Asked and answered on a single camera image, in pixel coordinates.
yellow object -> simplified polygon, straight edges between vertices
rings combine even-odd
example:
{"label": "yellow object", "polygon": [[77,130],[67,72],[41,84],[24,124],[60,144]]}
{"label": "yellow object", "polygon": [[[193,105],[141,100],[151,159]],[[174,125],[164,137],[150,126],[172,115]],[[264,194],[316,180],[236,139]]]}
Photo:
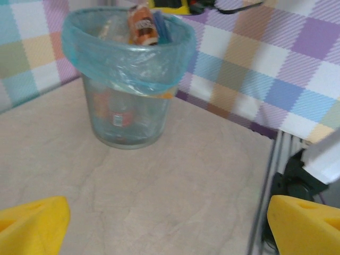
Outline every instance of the yellow object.
{"label": "yellow object", "polygon": [[0,211],[1,255],[57,255],[70,221],[65,197]]}
{"label": "yellow object", "polygon": [[190,15],[188,2],[186,0],[181,0],[182,6],[179,8],[170,7],[155,7],[155,3],[152,0],[148,1],[150,9],[161,10],[163,13],[174,14],[174,15]]}
{"label": "yellow object", "polygon": [[267,217],[280,255],[340,254],[340,209],[275,195]]}

